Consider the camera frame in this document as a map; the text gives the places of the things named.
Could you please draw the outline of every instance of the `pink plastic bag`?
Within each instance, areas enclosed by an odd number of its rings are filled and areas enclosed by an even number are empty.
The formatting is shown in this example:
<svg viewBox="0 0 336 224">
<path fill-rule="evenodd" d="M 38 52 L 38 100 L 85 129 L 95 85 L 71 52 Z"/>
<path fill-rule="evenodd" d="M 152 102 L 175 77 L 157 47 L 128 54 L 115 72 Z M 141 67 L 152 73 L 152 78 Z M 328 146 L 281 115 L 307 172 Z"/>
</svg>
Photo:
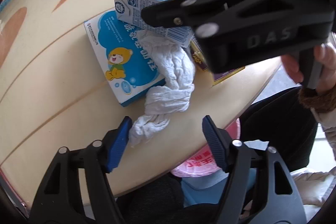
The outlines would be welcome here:
<svg viewBox="0 0 336 224">
<path fill-rule="evenodd" d="M 239 118 L 233 121 L 226 130 L 231 138 L 239 139 L 240 121 Z M 204 146 L 194 156 L 176 167 L 171 173 L 176 177 L 203 177 L 218 171 L 220 167 L 216 165 L 214 157 L 208 145 Z"/>
</svg>

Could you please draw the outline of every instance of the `towel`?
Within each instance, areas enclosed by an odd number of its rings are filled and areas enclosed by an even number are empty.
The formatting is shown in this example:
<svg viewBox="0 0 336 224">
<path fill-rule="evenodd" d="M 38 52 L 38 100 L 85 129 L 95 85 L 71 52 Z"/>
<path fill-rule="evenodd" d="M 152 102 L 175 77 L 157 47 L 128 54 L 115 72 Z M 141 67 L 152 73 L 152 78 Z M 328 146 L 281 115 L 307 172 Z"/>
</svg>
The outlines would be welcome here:
<svg viewBox="0 0 336 224">
<path fill-rule="evenodd" d="M 195 66 L 182 47 L 147 30 L 137 32 L 138 42 L 164 75 L 166 84 L 154 86 L 146 94 L 145 114 L 129 131 L 129 143 L 137 145 L 166 128 L 170 114 L 186 111 L 194 91 Z"/>
</svg>

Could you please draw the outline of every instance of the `barcode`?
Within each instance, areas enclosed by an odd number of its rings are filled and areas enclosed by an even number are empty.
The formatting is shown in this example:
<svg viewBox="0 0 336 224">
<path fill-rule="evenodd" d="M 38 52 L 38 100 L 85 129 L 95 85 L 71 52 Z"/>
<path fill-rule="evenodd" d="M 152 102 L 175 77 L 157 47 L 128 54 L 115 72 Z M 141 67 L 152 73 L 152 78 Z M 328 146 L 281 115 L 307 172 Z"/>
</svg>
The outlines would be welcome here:
<svg viewBox="0 0 336 224">
<path fill-rule="evenodd" d="M 168 29 L 167 37 L 178 42 L 184 42 L 190 32 L 190 27 L 176 27 Z"/>
</svg>

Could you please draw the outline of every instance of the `floor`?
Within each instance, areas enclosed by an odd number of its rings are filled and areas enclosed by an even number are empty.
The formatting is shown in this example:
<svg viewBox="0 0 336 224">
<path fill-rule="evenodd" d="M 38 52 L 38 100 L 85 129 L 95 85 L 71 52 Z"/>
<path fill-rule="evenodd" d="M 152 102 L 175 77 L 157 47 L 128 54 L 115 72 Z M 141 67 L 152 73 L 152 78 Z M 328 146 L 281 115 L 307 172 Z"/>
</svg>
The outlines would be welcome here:
<svg viewBox="0 0 336 224">
<path fill-rule="evenodd" d="M 296 85 L 286 74 L 284 68 L 281 66 L 275 73 L 274 77 L 270 80 L 265 89 L 260 93 L 255 102 L 264 98 L 272 96 L 273 94 L 282 90 L 299 86 Z M 317 172 L 328 172 L 331 168 L 336 166 L 336 161 L 325 134 L 319 124 L 316 133 L 315 143 L 310 154 L 310 162 L 308 167 L 316 170 Z"/>
</svg>

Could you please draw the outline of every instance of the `bear's green shirt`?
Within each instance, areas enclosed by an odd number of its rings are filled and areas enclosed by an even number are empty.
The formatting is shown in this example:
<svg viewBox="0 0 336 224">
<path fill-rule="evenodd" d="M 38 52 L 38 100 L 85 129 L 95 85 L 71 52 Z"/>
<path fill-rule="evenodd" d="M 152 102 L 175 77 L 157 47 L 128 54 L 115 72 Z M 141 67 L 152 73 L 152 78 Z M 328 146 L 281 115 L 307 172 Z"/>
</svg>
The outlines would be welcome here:
<svg viewBox="0 0 336 224">
<path fill-rule="evenodd" d="M 117 70 L 123 70 L 123 71 L 125 71 L 123 65 L 120 65 L 120 64 L 114 64 L 114 65 L 112 65 L 112 67 L 110 68 L 110 71 L 112 71 L 114 68 L 116 68 Z"/>
</svg>

